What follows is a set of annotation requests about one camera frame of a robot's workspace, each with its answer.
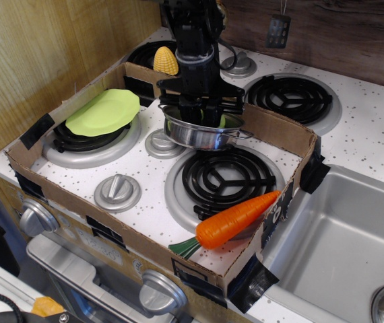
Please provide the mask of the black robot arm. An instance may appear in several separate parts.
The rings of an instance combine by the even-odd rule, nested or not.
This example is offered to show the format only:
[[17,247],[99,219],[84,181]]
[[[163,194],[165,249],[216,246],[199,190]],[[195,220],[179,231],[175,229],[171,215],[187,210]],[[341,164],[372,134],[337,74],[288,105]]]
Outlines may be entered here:
[[160,102],[176,106],[181,120],[220,126],[225,113],[242,114],[244,90],[221,78],[219,45],[226,16],[216,1],[160,1],[162,15],[176,40],[180,76],[160,80]]

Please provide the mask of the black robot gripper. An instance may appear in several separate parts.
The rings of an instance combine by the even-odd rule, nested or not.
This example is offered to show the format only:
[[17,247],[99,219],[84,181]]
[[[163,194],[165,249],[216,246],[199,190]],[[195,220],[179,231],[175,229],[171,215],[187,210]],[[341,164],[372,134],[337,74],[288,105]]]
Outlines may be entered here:
[[220,66],[215,60],[201,65],[179,63],[181,76],[157,82],[160,103],[178,106],[181,120],[201,122],[202,125],[218,128],[223,113],[242,114],[245,91],[229,84],[220,76]]

